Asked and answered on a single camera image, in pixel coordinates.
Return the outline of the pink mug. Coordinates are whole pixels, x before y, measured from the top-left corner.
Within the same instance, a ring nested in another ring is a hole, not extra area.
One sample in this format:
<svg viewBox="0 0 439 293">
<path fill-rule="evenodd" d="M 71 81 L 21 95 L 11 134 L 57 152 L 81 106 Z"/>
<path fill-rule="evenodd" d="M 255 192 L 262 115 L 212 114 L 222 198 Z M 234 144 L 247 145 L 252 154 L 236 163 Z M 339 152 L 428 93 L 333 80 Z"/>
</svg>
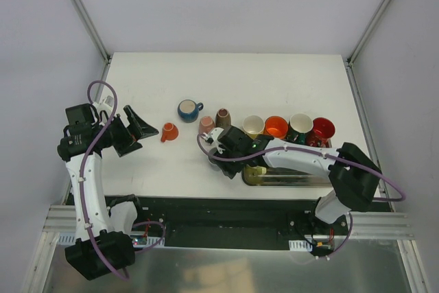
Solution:
<svg viewBox="0 0 439 293">
<path fill-rule="evenodd" d="M 198 132 L 200 134 L 208 134 L 215 128 L 215 121 L 210 116 L 204 116 L 200 119 Z"/>
</svg>

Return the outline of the bright orange mug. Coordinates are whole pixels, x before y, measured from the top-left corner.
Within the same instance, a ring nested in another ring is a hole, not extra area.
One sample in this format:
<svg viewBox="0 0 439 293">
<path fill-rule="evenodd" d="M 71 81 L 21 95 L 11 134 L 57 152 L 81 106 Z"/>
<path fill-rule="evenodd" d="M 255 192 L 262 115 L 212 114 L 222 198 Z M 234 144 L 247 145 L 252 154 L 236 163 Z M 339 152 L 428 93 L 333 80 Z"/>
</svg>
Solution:
<svg viewBox="0 0 439 293">
<path fill-rule="evenodd" d="M 265 121 L 264 134 L 274 138 L 284 139 L 288 133 L 288 123 L 279 116 L 268 117 Z"/>
</svg>

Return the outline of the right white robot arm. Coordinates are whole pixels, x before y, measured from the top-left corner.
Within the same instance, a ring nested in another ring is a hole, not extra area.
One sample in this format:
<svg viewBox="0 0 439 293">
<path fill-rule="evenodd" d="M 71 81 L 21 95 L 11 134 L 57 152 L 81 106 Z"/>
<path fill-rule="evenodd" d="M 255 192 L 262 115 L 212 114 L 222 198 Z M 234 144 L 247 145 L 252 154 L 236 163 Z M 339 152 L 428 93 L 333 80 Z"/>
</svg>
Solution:
<svg viewBox="0 0 439 293">
<path fill-rule="evenodd" d="M 200 134 L 198 141 L 214 147 L 214 153 L 207 156 L 229 178 L 245 167 L 265 167 L 328 179 L 332 190 L 317 201 L 309 216 L 309 228 L 320 235 L 349 211 L 369 211 L 379 185 L 379 168 L 353 143 L 339 148 L 311 147 L 264 134 L 251 138 L 234 126 L 214 128 Z"/>
</svg>

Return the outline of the dark green mug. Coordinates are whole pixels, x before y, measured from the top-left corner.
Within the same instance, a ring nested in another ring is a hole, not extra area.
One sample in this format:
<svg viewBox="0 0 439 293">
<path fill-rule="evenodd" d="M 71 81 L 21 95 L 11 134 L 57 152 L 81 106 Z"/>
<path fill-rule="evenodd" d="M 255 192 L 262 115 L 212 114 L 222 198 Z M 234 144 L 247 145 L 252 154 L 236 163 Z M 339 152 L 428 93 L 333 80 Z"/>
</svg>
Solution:
<svg viewBox="0 0 439 293">
<path fill-rule="evenodd" d="M 307 135 L 313 128 L 313 120 L 306 114 L 298 113 L 289 119 L 287 140 L 291 143 L 305 145 Z"/>
</svg>

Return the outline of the pale yellow-green mug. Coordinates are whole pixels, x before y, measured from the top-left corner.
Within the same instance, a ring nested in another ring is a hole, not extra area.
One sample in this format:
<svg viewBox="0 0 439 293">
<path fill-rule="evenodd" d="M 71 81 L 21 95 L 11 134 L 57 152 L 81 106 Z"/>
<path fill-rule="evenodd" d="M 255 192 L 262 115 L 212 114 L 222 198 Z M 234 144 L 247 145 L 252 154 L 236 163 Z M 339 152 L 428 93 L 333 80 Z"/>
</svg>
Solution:
<svg viewBox="0 0 439 293">
<path fill-rule="evenodd" d="M 264 176 L 267 173 L 266 167 L 256 166 L 256 167 L 250 167 L 247 166 L 245 169 L 245 175 L 249 177 L 258 177 L 258 176 Z"/>
</svg>

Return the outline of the brown striped mug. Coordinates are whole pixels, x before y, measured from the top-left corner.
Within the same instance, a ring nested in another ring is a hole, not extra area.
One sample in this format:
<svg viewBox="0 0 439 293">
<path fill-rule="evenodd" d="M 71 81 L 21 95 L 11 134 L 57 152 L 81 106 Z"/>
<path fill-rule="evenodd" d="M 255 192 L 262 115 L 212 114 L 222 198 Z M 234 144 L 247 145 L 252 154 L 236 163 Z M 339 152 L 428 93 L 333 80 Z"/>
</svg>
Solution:
<svg viewBox="0 0 439 293">
<path fill-rule="evenodd" d="M 219 109 L 215 116 L 215 127 L 227 128 L 229 126 L 231 126 L 230 112 L 226 108 Z"/>
</svg>

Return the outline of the red mug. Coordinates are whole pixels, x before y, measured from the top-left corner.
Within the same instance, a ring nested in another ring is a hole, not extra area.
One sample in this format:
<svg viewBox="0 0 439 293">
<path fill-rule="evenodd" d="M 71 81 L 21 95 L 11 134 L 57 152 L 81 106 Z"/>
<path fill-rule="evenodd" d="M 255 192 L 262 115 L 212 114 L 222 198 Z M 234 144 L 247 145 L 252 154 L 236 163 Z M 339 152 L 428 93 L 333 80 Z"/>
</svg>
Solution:
<svg viewBox="0 0 439 293">
<path fill-rule="evenodd" d="M 332 121 L 324 117 L 313 120 L 313 128 L 306 138 L 306 145 L 317 148 L 325 148 L 327 142 L 335 134 L 335 126 Z"/>
</svg>

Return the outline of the yellow mug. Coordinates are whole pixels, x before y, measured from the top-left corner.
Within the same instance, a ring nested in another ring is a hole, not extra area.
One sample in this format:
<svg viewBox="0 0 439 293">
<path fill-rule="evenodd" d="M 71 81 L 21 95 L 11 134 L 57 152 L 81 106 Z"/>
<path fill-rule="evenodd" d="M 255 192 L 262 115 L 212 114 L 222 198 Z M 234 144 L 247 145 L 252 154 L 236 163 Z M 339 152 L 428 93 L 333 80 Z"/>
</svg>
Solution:
<svg viewBox="0 0 439 293">
<path fill-rule="evenodd" d="M 257 115 L 246 117 L 242 123 L 243 131 L 252 139 L 258 135 L 263 134 L 265 130 L 265 122 Z"/>
</svg>

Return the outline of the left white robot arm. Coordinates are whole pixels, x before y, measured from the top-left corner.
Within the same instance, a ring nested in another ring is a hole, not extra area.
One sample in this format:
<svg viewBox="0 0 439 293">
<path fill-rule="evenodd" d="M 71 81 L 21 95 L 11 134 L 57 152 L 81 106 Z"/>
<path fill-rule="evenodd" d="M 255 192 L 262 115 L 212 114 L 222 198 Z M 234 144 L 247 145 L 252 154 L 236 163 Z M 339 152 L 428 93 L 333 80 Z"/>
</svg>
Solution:
<svg viewBox="0 0 439 293">
<path fill-rule="evenodd" d="M 145 222 L 139 199 L 127 195 L 106 203 L 102 185 L 102 150 L 118 156 L 141 149 L 140 140 L 158 130 L 127 105 L 128 125 L 111 106 L 80 104 L 65 110 L 68 124 L 57 147 L 68 170 L 75 203 L 75 242 L 66 248 L 68 263 L 89 281 L 112 271 L 125 270 L 135 261 L 131 231 Z"/>
</svg>

